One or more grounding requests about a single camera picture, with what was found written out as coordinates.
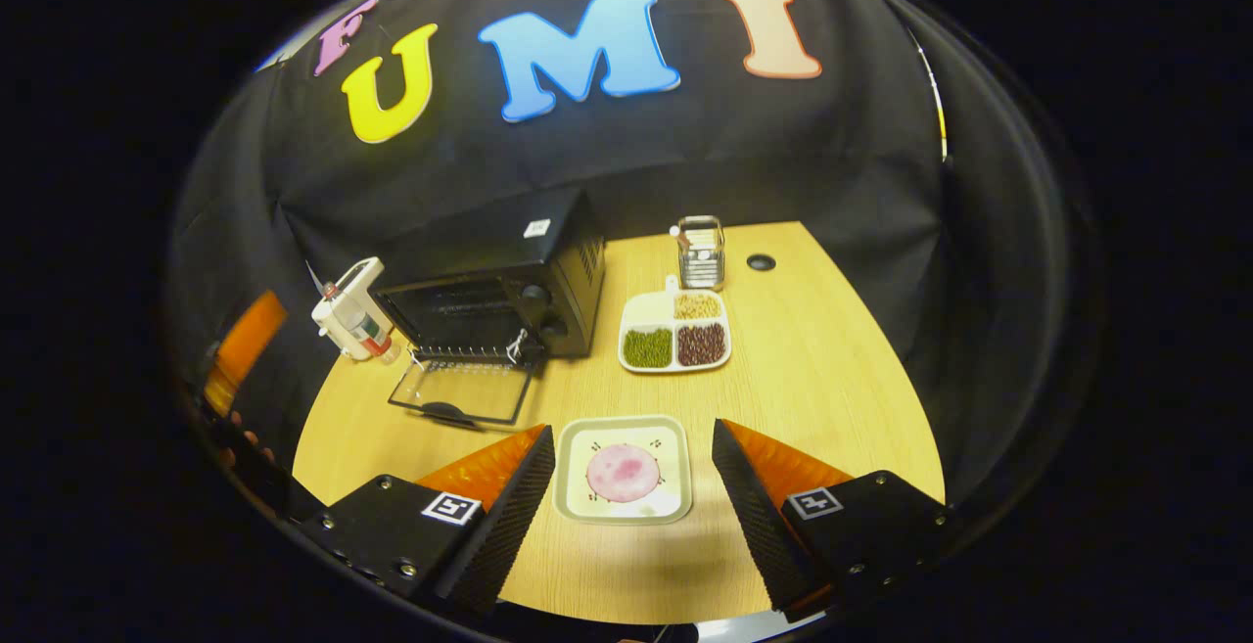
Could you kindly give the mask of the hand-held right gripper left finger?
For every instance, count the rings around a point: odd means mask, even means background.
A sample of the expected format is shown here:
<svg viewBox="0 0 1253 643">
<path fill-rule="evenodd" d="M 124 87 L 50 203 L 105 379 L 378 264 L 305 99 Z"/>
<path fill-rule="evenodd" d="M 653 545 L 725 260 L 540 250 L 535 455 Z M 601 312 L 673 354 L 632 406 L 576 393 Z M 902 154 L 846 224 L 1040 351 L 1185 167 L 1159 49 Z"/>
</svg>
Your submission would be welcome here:
<svg viewBox="0 0 1253 643">
<path fill-rule="evenodd" d="M 420 480 L 376 475 L 297 528 L 393 597 L 487 615 L 554 469 L 553 429 L 535 425 Z"/>
</svg>

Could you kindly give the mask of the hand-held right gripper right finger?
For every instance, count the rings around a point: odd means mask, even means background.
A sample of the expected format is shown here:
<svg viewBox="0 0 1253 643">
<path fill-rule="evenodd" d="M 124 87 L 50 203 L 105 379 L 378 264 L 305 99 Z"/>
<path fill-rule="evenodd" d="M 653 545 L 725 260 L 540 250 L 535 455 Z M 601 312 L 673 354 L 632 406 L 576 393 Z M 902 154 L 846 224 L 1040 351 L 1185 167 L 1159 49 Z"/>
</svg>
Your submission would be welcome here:
<svg viewBox="0 0 1253 643">
<path fill-rule="evenodd" d="M 951 553 L 951 509 L 892 471 L 852 478 L 715 420 L 712 459 L 774 610 L 848 615 Z"/>
</svg>

